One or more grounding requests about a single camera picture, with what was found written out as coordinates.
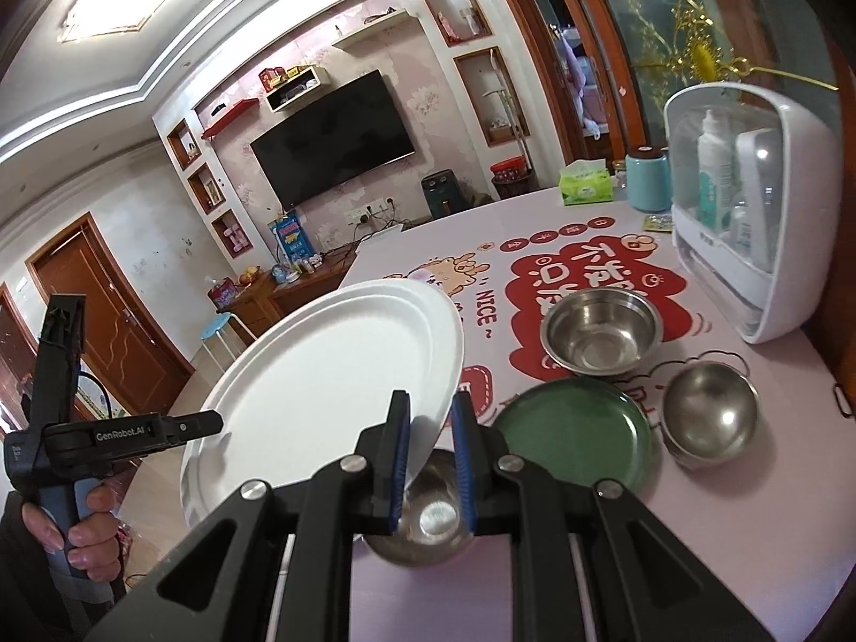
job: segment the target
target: television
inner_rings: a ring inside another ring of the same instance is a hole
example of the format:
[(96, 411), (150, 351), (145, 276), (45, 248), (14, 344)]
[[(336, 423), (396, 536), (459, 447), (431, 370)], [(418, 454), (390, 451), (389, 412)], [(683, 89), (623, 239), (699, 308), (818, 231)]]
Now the television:
[(378, 70), (289, 116), (251, 147), (284, 209), (415, 151)]

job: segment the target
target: stool leg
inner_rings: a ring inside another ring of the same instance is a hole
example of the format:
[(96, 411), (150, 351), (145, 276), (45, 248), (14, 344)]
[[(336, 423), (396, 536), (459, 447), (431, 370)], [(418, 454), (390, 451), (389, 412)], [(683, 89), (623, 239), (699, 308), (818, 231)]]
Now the stool leg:
[(243, 330), (247, 331), (247, 335), (249, 335), (250, 338), (252, 338), (253, 340), (258, 340), (258, 337), (253, 335), (253, 332), (247, 327), (247, 324), (245, 324), (243, 321), (241, 321), (241, 317), (238, 317), (236, 314), (232, 314), (232, 318), (234, 318), (234, 320), (239, 323), (239, 325), (243, 328)]
[(217, 331), (217, 337), (220, 339), (220, 342), (223, 343), (223, 347), (226, 348), (226, 352), (230, 355), (230, 357), (232, 357), (232, 361), (234, 362), (234, 360), (237, 360), (237, 355), (235, 355), (235, 353), (232, 351), (232, 348), (228, 346), (228, 342), (226, 342), (226, 339), (219, 330)]
[(202, 340), (202, 347), (204, 347), (204, 350), (208, 353), (208, 356), (211, 357), (212, 360), (214, 360), (214, 364), (217, 365), (217, 369), (220, 370), (220, 373), (225, 374), (226, 370), (224, 370), (223, 365), (217, 361), (217, 358), (214, 357), (214, 353), (211, 351), (211, 347), (208, 347), (207, 340)]

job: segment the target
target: ceiling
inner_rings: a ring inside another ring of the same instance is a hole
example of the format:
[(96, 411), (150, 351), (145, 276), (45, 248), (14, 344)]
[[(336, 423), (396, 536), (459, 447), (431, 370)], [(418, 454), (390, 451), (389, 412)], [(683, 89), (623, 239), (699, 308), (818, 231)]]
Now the ceiling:
[(58, 42), (51, 0), (0, 80), (0, 224), (81, 170), (157, 136), (188, 69), (276, 0), (167, 0), (139, 32)]

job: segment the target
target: human hand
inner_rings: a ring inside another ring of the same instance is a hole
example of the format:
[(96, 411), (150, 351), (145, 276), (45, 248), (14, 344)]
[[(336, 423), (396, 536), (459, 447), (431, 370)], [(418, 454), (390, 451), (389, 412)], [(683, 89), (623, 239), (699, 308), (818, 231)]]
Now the human hand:
[[(87, 505), (93, 510), (83, 521), (68, 532), (68, 541), (74, 548), (68, 552), (68, 563), (83, 569), (95, 582), (109, 582), (119, 576), (119, 530), (117, 518), (110, 513), (116, 505), (113, 492), (106, 485), (99, 485), (87, 495)], [(57, 525), (34, 504), (25, 504), (21, 518), (27, 531), (49, 552), (61, 551), (63, 535)]]

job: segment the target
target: metal bowl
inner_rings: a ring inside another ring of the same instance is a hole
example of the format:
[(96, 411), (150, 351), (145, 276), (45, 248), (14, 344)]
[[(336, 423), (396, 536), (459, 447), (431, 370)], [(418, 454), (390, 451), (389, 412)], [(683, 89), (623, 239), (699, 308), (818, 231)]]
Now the metal bowl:
[(696, 363), (663, 394), (663, 441), (687, 468), (731, 461), (752, 441), (759, 405), (755, 387), (739, 371), (719, 362)]
[(455, 454), (436, 448), (404, 495), (392, 536), (365, 536), (378, 555), (395, 565), (418, 568), (448, 560), (472, 541), (461, 514)]
[(616, 287), (573, 292), (547, 312), (541, 344), (565, 369), (589, 377), (632, 370), (662, 342), (662, 317), (640, 294)]

